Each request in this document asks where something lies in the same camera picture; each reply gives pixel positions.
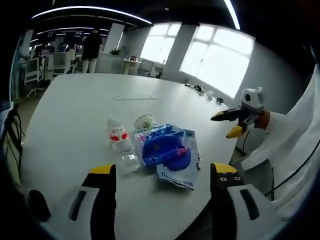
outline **desk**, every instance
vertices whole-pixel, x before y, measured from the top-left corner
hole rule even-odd
[[[114,100],[113,96],[150,94],[153,100]],[[22,155],[26,192],[38,189],[49,209],[91,168],[117,164],[107,146],[107,118],[129,131],[143,114],[157,124],[195,131],[202,161],[195,190],[159,182],[155,174],[123,176],[117,168],[115,236],[117,240],[174,240],[210,200],[210,164],[230,161],[236,139],[226,139],[236,122],[214,122],[221,110],[183,84],[122,74],[59,75],[38,103],[28,126]]]
[[[140,61],[132,61],[130,59],[123,59],[123,74],[128,75],[130,73],[130,69],[134,68],[136,64],[140,64]]]

